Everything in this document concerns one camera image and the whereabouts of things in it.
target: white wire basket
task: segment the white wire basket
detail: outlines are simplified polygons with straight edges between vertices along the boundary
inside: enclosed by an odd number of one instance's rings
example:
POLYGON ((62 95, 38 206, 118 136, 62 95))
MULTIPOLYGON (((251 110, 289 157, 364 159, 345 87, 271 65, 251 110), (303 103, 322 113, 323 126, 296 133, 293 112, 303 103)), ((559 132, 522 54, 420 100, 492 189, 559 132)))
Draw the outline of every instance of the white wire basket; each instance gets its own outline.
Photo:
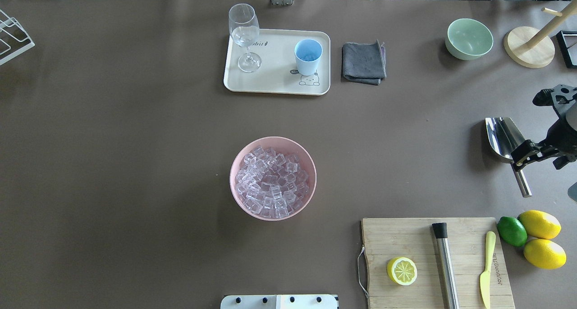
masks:
POLYGON ((0 9, 0 65, 33 46, 34 42, 18 20, 0 9))

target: wine glass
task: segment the wine glass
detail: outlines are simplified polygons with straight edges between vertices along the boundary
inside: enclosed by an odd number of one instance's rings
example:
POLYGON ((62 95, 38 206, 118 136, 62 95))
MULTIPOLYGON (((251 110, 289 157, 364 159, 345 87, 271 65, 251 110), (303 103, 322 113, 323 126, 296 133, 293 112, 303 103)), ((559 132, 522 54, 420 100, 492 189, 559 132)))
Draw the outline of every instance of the wine glass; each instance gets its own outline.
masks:
POLYGON ((258 19, 252 6, 237 4, 231 7, 229 32, 236 44, 247 47, 247 52, 238 59, 238 67, 246 73, 256 71, 260 67, 261 59, 249 49, 256 42, 259 34, 258 19))

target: glass stem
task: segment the glass stem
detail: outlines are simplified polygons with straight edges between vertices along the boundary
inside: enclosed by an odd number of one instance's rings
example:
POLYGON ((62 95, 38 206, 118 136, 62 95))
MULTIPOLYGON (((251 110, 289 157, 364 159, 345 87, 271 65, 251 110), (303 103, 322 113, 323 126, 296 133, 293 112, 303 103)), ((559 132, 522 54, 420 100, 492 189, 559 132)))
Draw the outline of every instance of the glass stem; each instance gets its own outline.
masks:
POLYGON ((247 46, 247 62, 248 63, 252 62, 251 49, 249 46, 247 46))

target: mint green ceramic bowl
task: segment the mint green ceramic bowl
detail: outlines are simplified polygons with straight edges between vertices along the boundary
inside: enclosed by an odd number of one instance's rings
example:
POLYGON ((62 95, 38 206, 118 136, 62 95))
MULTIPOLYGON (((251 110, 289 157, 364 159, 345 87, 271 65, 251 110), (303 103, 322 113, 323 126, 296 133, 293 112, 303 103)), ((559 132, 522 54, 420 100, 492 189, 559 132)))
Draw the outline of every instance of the mint green ceramic bowl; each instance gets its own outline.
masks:
POLYGON ((456 58, 473 60, 493 48, 493 35, 478 20, 458 19, 447 28, 445 46, 456 58))

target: round wooden base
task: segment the round wooden base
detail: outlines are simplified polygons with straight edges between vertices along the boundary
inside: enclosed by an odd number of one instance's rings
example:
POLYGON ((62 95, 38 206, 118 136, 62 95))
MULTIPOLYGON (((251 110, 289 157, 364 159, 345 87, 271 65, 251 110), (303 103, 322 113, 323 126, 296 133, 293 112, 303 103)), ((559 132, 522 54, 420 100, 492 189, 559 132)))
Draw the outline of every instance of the round wooden base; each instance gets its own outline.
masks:
POLYGON ((537 28, 521 26, 514 28, 505 36, 503 40, 505 51, 517 64, 528 68, 542 68, 553 60, 555 46, 548 36, 532 48, 525 45, 537 32, 539 32, 537 28))

